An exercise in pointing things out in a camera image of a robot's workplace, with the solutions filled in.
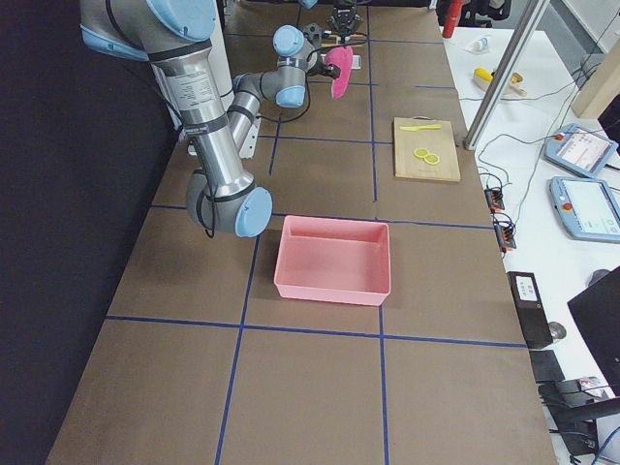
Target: tablet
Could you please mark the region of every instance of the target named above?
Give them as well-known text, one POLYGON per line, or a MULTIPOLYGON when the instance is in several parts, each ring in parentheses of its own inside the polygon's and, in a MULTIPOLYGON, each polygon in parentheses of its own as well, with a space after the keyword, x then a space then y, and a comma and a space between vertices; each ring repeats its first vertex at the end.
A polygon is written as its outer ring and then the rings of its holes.
POLYGON ((618 148, 617 142, 576 124, 559 129, 544 147, 544 158, 581 177, 596 177, 618 148))
POLYGON ((620 208, 606 182, 554 177, 549 190, 571 237, 620 243, 620 208))

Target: pink bin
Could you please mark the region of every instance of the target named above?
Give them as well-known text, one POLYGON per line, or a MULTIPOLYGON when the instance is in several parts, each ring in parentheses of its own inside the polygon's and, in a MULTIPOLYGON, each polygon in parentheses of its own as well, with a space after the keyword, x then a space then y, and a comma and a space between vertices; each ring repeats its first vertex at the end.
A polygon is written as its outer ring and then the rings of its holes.
POLYGON ((391 290, 388 225, 287 216, 273 281, 282 297, 381 305, 391 290))

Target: cutting board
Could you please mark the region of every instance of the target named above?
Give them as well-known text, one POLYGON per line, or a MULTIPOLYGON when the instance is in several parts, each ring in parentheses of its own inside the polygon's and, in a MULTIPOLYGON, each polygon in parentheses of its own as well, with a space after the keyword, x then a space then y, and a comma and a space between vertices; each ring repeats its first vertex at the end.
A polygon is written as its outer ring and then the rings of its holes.
POLYGON ((394 174, 427 181, 458 182, 461 173, 456 158, 456 147, 452 125, 449 121, 425 120, 412 118, 394 118, 394 174), (441 125, 440 129, 422 129, 415 132, 404 131, 401 126, 441 125), (437 165, 429 165, 416 158, 414 151, 425 148, 439 155, 437 165))

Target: white desk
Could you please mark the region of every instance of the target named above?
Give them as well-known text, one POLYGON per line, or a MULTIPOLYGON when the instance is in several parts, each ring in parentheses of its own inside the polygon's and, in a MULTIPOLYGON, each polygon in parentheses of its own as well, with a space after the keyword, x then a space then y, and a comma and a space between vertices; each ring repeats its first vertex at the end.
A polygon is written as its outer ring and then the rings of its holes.
MULTIPOLYGON (((489 71, 496 68, 511 35, 510 30, 457 28, 452 38, 445 40, 452 76, 461 99, 482 98, 483 91, 472 80, 473 71, 478 67, 489 71), (482 35, 490 37, 490 52, 475 55, 465 49, 466 45, 482 35)), ((542 31, 534 34, 515 70, 524 76, 522 86, 527 90, 528 98, 555 92, 573 81, 571 74, 542 31)), ((510 174, 511 185, 504 189, 504 202, 506 211, 513 220, 516 220, 518 205, 525 195, 528 179, 537 163, 542 142, 526 145, 502 137, 486 145, 503 133, 521 140, 538 140, 547 136, 550 128, 556 130, 570 122, 579 122, 592 130, 601 129, 598 121, 579 120, 571 110, 562 123, 566 107, 571 101, 570 96, 574 92, 576 92, 574 85, 570 85, 556 95, 535 101, 502 101, 482 135, 477 155, 486 147, 482 155, 483 160, 502 167, 510 174)), ((514 94, 507 97, 517 98, 514 94)), ((461 108, 468 127, 480 103, 480 101, 461 100, 461 108)), ((614 155, 610 163, 620 166, 620 157, 614 155)), ((506 182, 506 176, 500 170, 488 168, 506 182)), ((557 175, 569 174, 545 160, 538 161, 529 193, 521 205, 515 237, 517 249, 506 255, 504 266, 506 271, 535 273, 547 319, 550 322, 559 322, 567 329, 568 336, 548 348, 554 350, 566 379, 582 376, 597 376, 603 379, 599 367, 574 324, 567 301, 586 288, 594 270, 613 269, 620 265, 620 245, 583 242, 569 238, 549 200, 547 181, 557 175)), ((600 177, 609 185, 620 187, 620 173, 604 170, 600 177)), ((496 185, 492 179, 489 184, 496 185)), ((562 440, 557 435, 553 436, 559 463, 569 463, 569 456, 562 440)))

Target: black monitor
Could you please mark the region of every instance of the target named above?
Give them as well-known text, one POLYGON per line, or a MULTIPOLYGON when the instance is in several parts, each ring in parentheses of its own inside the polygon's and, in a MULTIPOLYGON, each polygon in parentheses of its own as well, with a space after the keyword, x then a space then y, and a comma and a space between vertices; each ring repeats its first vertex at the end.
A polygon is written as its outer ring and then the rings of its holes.
POLYGON ((569 309, 592 357, 620 395, 620 266, 573 298, 569 309))

